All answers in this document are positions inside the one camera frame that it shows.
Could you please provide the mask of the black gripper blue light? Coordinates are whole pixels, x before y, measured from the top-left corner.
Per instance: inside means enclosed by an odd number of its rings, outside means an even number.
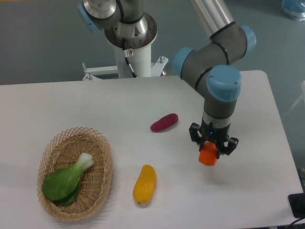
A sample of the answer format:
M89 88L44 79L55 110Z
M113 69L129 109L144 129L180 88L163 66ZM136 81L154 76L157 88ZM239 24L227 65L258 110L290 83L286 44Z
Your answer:
M230 119L202 118L201 126L192 123L189 127L190 138L199 146L199 152L203 149L205 142L216 145L217 156L230 155L238 146L239 139L228 135Z

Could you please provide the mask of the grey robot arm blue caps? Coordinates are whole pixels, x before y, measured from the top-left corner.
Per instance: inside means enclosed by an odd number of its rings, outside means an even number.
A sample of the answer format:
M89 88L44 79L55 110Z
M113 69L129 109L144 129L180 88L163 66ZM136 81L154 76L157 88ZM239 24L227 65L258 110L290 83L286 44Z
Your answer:
M241 91L241 74L232 63L256 45L255 33L238 26L222 0L193 0L210 43L196 51L177 52L172 68L204 98L200 124L192 124L190 137L199 146L199 160L211 165L231 154L238 139L228 135ZM144 12L141 0L82 0L78 11L92 32L104 30L114 48L120 78L160 76L162 69L151 62L151 45L157 36L154 18Z

